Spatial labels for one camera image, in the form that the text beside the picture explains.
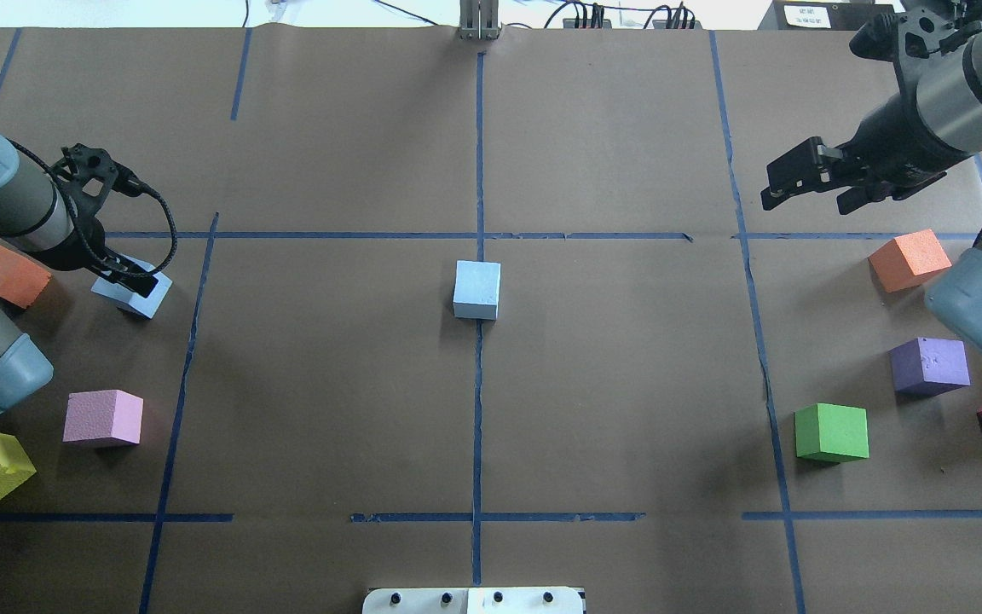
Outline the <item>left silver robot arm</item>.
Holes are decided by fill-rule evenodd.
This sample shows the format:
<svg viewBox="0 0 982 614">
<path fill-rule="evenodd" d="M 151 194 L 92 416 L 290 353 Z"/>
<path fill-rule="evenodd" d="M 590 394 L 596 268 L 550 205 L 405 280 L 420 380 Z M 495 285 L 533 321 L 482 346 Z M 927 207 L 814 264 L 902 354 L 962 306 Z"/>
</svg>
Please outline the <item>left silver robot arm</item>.
<svg viewBox="0 0 982 614">
<path fill-rule="evenodd" d="M 0 135 L 0 415 L 51 381 L 51 362 L 3 307 L 26 310 L 55 269 L 88 269 L 97 276 L 95 292 L 145 318 L 163 302 L 171 285 L 164 265 L 106 243 L 97 214 L 113 192 L 159 198 L 101 148 L 75 144 L 47 165 Z"/>
</svg>

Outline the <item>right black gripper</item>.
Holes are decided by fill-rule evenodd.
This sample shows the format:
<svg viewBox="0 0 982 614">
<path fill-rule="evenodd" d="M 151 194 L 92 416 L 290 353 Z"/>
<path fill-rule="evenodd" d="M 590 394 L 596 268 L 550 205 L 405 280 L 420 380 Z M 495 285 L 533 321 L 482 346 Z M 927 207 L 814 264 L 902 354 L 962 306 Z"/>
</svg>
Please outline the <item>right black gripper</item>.
<svg viewBox="0 0 982 614">
<path fill-rule="evenodd" d="M 933 135 L 917 112 L 916 91 L 904 87 L 866 116 L 840 150 L 811 136 L 769 163 L 761 206 L 769 212 L 799 195 L 843 186 L 850 188 L 835 204 L 849 215 L 870 203 L 904 200 L 904 192 L 923 190 L 959 163 L 960 151 Z"/>
</svg>

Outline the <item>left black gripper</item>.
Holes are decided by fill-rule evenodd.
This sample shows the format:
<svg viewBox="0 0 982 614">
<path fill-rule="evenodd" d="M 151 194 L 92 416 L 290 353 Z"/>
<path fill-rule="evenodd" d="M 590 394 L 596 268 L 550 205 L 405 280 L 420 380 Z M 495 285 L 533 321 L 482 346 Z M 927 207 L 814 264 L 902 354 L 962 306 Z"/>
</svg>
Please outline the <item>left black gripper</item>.
<svg viewBox="0 0 982 614">
<path fill-rule="evenodd" d="M 120 256 L 106 246 L 104 225 L 97 218 L 82 218 L 81 235 L 71 230 L 55 247 L 27 250 L 27 256 L 59 271 L 90 269 L 102 280 L 120 285 L 140 297 L 148 297 L 159 286 L 159 275 L 148 262 Z"/>
</svg>

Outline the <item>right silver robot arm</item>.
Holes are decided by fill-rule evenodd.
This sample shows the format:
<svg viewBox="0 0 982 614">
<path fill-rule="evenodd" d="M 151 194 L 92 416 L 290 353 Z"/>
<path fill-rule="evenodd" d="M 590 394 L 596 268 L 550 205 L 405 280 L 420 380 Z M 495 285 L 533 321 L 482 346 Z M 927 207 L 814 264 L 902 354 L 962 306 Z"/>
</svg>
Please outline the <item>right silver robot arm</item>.
<svg viewBox="0 0 982 614">
<path fill-rule="evenodd" d="M 807 137 L 766 167 L 761 206 L 806 192 L 837 191 L 838 211 L 904 200 L 982 153 L 982 1 L 940 1 L 869 20 L 849 43 L 890 63 L 898 92 L 832 148 Z M 925 294 L 947 329 L 982 353 L 982 227 Z"/>
</svg>

